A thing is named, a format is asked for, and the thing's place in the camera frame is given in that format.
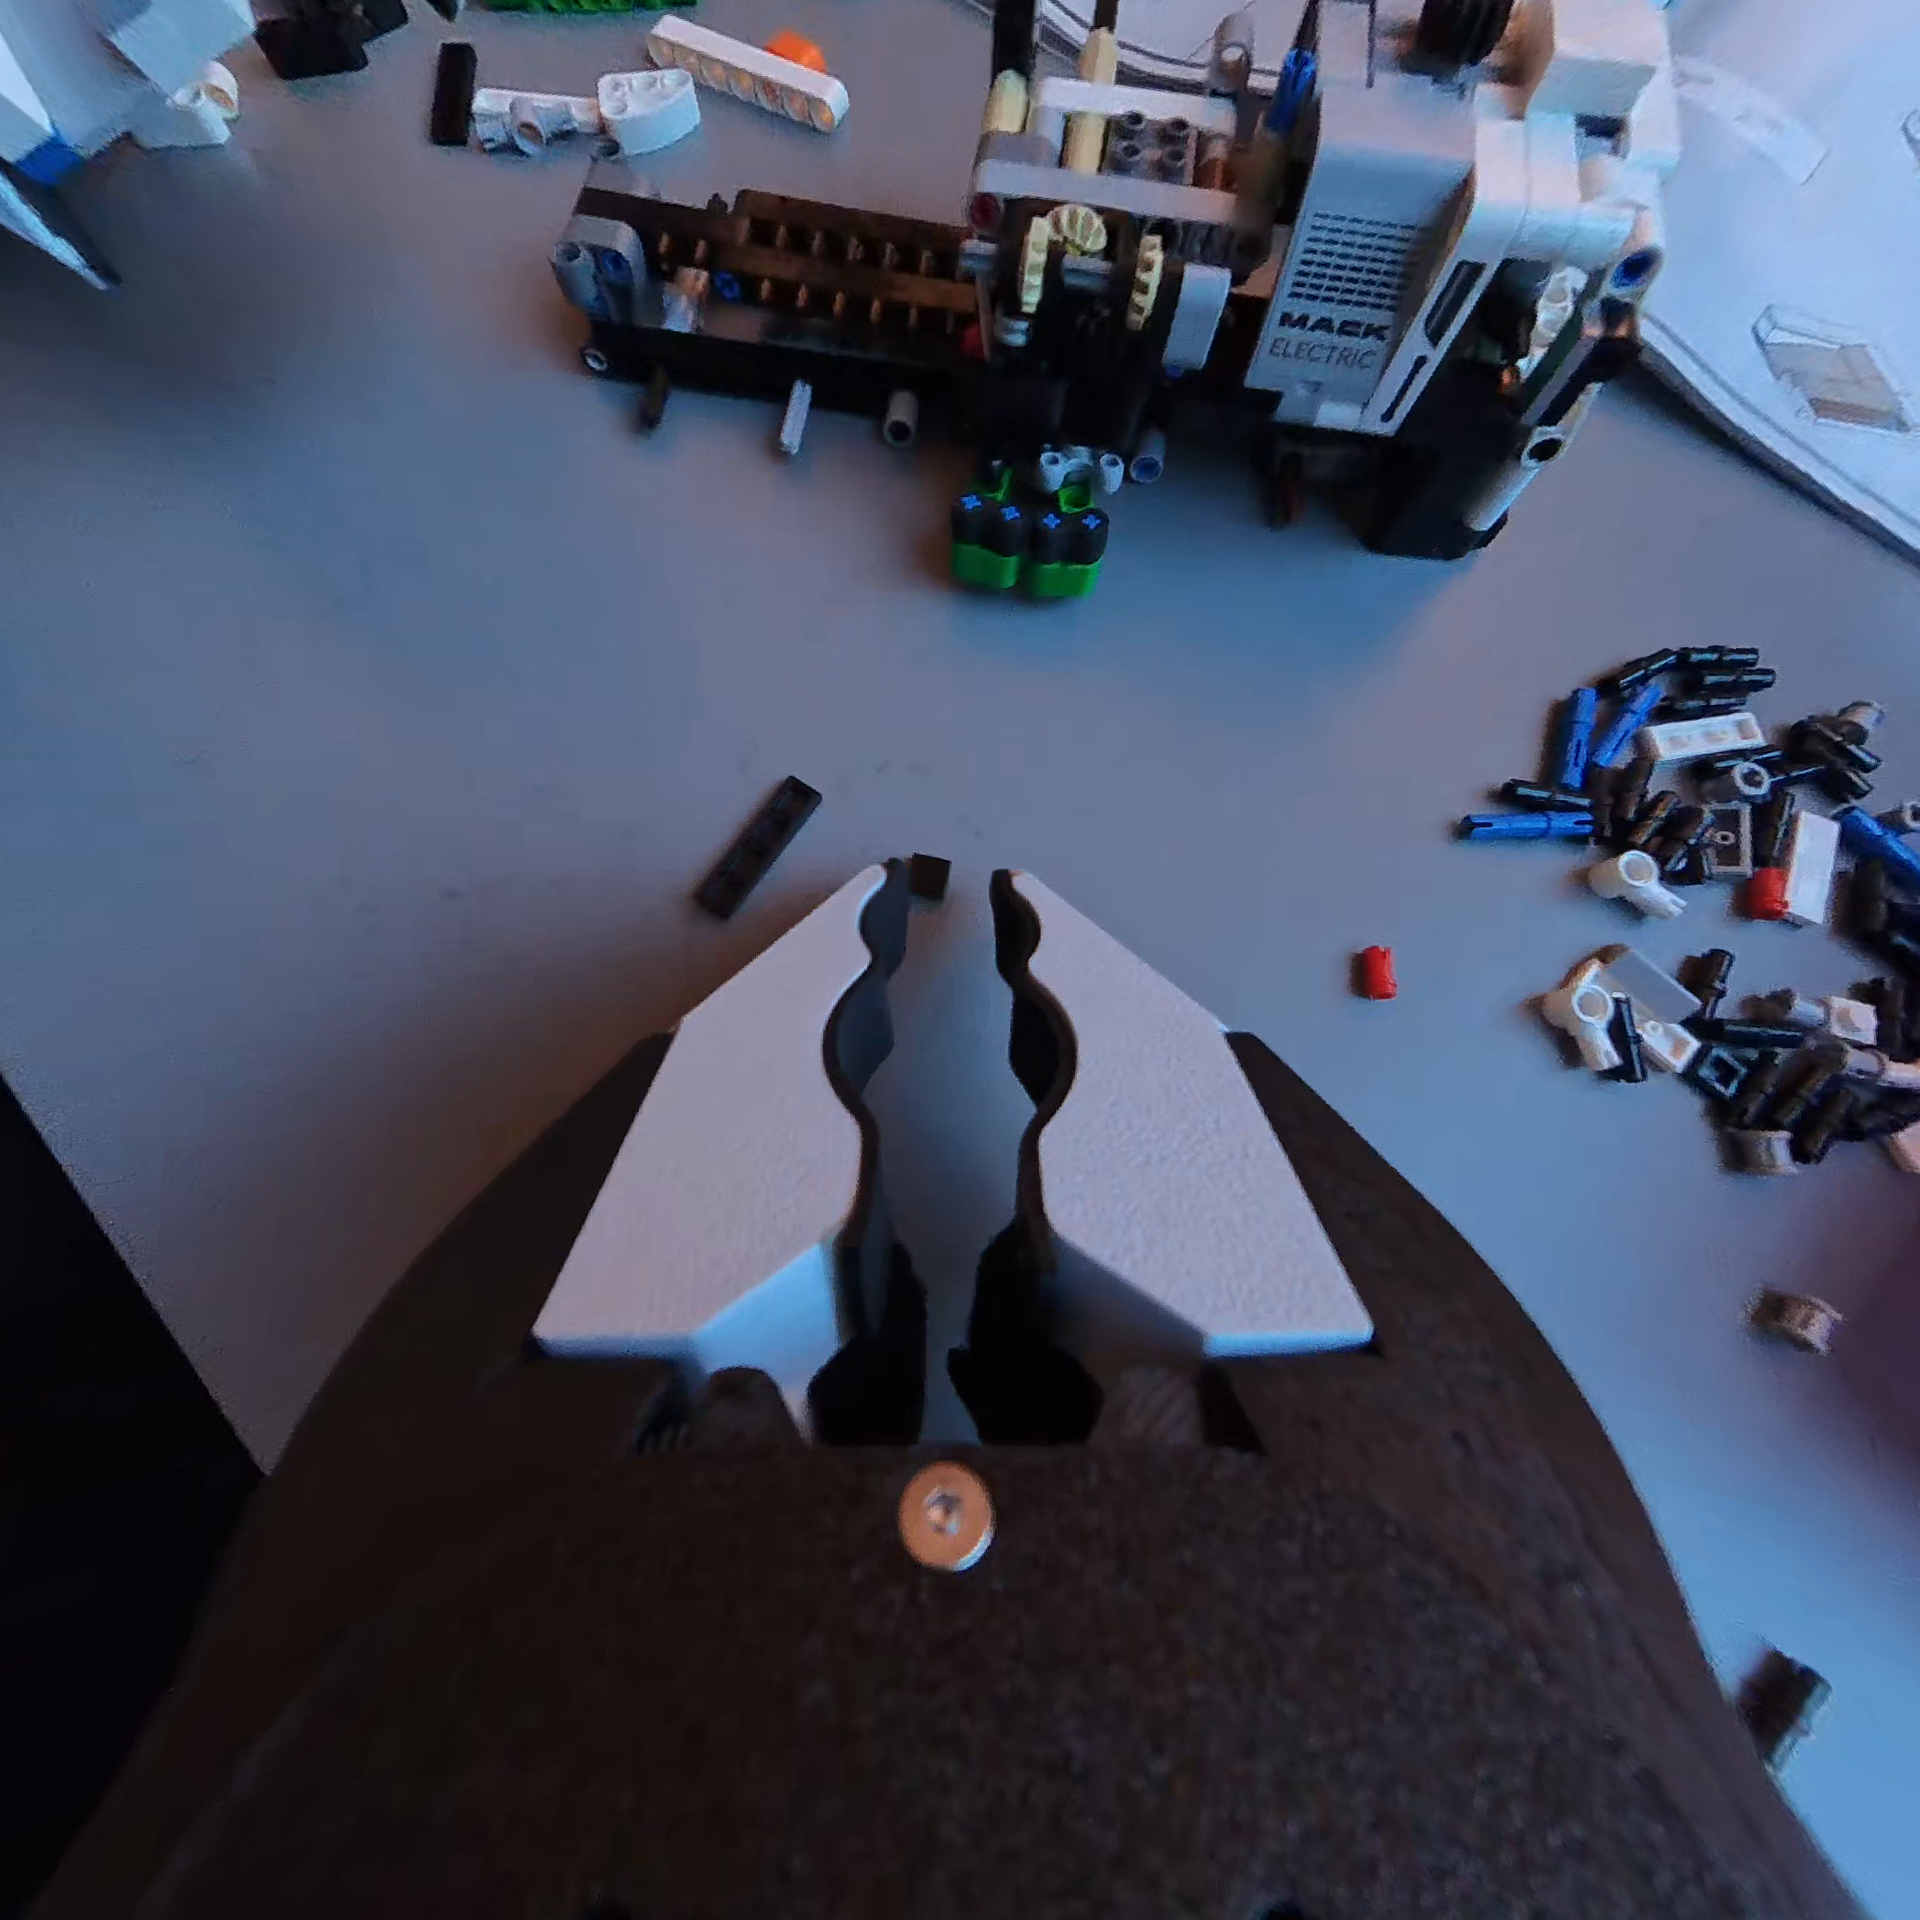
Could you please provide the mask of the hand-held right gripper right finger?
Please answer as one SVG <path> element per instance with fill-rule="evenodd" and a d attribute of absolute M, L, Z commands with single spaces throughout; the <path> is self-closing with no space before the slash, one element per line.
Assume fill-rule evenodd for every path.
<path fill-rule="evenodd" d="M 1029 871 L 990 888 L 1031 1114 L 949 1381 L 982 1445 L 1080 1445 L 1127 1376 L 1375 1335 L 1231 1033 Z"/>

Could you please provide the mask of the long white lego beam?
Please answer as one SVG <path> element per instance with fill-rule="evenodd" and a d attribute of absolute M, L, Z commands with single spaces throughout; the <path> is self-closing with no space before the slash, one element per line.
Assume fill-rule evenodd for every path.
<path fill-rule="evenodd" d="M 679 69 L 701 89 L 726 95 L 814 133 L 838 130 L 850 112 L 848 89 L 838 79 L 684 16 L 658 16 L 645 35 L 645 51 L 654 66 Z"/>

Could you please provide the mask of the black flat lego plate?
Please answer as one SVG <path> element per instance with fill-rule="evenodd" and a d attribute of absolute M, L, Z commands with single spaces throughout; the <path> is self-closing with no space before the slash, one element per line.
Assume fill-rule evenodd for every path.
<path fill-rule="evenodd" d="M 767 871 L 791 848 L 792 839 L 818 811 L 823 793 L 789 776 L 742 823 L 689 901 L 713 921 L 730 921 L 741 906 L 760 888 Z"/>

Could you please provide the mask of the green black lego assembly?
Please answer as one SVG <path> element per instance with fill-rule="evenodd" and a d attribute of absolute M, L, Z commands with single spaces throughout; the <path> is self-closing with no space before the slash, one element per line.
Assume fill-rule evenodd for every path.
<path fill-rule="evenodd" d="M 949 581 L 1044 604 L 1088 596 L 1112 540 L 1108 499 L 1041 497 L 1029 474 L 1010 460 L 975 467 L 949 507 Z"/>

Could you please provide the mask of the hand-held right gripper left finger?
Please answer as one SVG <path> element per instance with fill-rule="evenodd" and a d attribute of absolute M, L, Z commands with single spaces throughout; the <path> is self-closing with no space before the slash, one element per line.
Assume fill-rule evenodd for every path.
<path fill-rule="evenodd" d="M 850 877 L 666 1037 L 533 1325 L 541 1354 L 756 1369 L 829 1445 L 908 1445 L 926 1296 L 880 1196 L 908 865 Z"/>

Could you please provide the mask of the pile of small lego pieces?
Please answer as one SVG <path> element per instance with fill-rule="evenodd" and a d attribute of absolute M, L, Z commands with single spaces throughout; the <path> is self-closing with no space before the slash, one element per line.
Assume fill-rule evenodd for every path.
<path fill-rule="evenodd" d="M 1732 1172 L 1774 1180 L 1870 1146 L 1914 1176 L 1914 803 L 1872 807 L 1882 706 L 1768 728 L 1753 700 L 1776 682 L 1758 649 L 1727 642 L 1629 658 L 1573 689 L 1542 771 L 1492 787 L 1450 837 L 1562 848 L 1576 888 L 1640 929 L 1671 929 L 1719 889 L 1742 929 L 1837 937 L 1866 975 L 1836 992 L 1738 995 L 1725 947 L 1664 963 L 1608 944 L 1538 1010 L 1590 1080 L 1692 1090 Z"/>

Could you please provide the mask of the dark lego pin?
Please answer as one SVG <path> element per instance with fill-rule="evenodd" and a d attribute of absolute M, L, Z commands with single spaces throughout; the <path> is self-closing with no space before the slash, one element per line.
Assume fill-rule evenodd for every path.
<path fill-rule="evenodd" d="M 1767 1645 L 1735 1693 L 1735 1712 L 1772 1775 L 1780 1775 L 1816 1727 L 1833 1687 L 1809 1664 Z"/>

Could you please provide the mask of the lego instruction booklet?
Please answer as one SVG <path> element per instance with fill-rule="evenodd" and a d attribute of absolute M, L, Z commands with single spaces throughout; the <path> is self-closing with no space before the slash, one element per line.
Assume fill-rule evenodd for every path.
<path fill-rule="evenodd" d="M 1652 373 L 1917 556 L 1917 5 L 1666 9 L 1681 156 Z"/>

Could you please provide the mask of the white blue lego assembly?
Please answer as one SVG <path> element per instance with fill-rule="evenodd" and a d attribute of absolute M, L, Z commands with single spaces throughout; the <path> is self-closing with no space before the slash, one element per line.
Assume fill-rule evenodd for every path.
<path fill-rule="evenodd" d="M 150 154 L 225 145 L 239 89 L 223 57 L 253 25 L 248 3 L 4 3 L 4 231 L 113 288 L 60 183 L 122 138 Z"/>

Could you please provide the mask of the black lego connector piece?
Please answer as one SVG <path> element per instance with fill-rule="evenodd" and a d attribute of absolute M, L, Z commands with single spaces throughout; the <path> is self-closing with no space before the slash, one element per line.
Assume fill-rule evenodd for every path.
<path fill-rule="evenodd" d="M 404 3 L 285 3 L 253 25 L 258 53 L 288 85 L 368 69 L 368 47 L 407 25 Z"/>

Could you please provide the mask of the partly built lego truck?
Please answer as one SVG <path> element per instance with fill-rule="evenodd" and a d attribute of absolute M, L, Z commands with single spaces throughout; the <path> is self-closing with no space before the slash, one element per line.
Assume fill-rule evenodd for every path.
<path fill-rule="evenodd" d="M 1236 413 L 1272 521 L 1306 487 L 1386 559 L 1460 560 L 1640 353 L 1678 161 L 1662 5 L 1292 5 L 1262 81 L 1223 11 L 1188 88 L 1093 5 L 1044 73 L 1040 5 L 991 8 L 957 225 L 604 165 L 550 249 L 582 364 L 880 423 L 918 397 L 978 460 L 1041 445 L 1161 479 L 1167 421 Z"/>

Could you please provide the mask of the white grey lego connector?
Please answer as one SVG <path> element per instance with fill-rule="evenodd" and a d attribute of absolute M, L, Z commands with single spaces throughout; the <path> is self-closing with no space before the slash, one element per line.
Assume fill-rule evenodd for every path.
<path fill-rule="evenodd" d="M 604 135 L 594 98 L 510 88 L 480 88 L 471 96 L 471 141 L 485 154 L 538 156 L 561 141 L 599 141 Z"/>

